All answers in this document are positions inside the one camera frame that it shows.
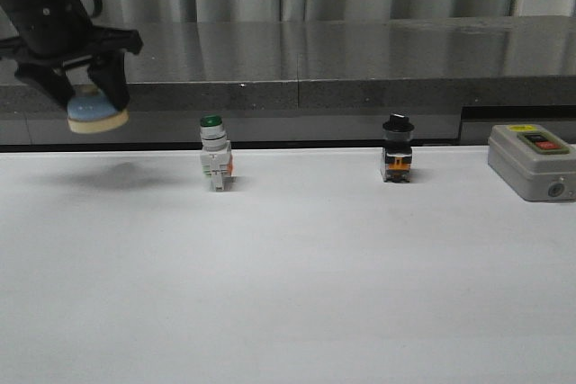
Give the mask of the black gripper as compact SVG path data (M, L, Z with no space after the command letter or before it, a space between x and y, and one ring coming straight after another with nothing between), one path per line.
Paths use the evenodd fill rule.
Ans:
M63 110L75 95L63 64L92 58L87 74L117 110L127 108L124 50L140 53L143 42L135 30L97 26L102 0L1 0L17 30L1 40L1 56L17 61L14 77Z

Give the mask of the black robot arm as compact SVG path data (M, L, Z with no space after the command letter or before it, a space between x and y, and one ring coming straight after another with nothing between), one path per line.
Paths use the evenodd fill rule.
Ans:
M1 41L1 55L16 62L19 81L66 107L75 94L66 73L86 67L116 110L128 106L124 56L143 42L135 30L94 24L102 0L1 0L1 8L17 31Z

